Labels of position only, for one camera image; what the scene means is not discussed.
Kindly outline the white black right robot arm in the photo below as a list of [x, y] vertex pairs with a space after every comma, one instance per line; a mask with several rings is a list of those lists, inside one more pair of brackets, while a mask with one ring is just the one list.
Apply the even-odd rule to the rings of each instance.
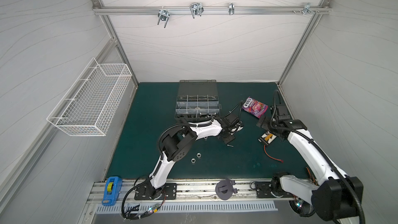
[[271, 116], [261, 116], [258, 126], [270, 134], [286, 139], [302, 156], [315, 182], [287, 173], [276, 173], [269, 185], [271, 193], [280, 198], [286, 194], [296, 197], [294, 209], [299, 211], [306, 203], [324, 221], [358, 217], [364, 224], [362, 207], [363, 183], [340, 169], [312, 138], [308, 128], [298, 119], [292, 119], [285, 104], [271, 107]]

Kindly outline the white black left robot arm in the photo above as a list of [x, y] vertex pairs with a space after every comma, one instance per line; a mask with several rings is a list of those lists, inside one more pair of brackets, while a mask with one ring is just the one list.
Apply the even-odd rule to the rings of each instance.
[[202, 122], [183, 120], [167, 128], [157, 140], [159, 159], [149, 175], [150, 184], [157, 190], [166, 184], [174, 164], [184, 158], [193, 144], [208, 137], [220, 137], [225, 144], [235, 139], [235, 134], [244, 127], [240, 118], [229, 113], [225, 117], [210, 117]]

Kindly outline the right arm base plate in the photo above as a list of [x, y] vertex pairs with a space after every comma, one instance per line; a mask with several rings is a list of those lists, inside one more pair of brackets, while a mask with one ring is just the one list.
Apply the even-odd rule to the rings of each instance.
[[293, 196], [289, 193], [273, 193], [271, 183], [267, 181], [252, 181], [249, 186], [258, 199], [293, 199]]

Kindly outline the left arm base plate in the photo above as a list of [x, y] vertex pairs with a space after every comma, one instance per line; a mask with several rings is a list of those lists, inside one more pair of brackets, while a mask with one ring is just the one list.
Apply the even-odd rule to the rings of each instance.
[[175, 200], [177, 194], [176, 183], [166, 183], [155, 189], [150, 182], [137, 187], [134, 200]]

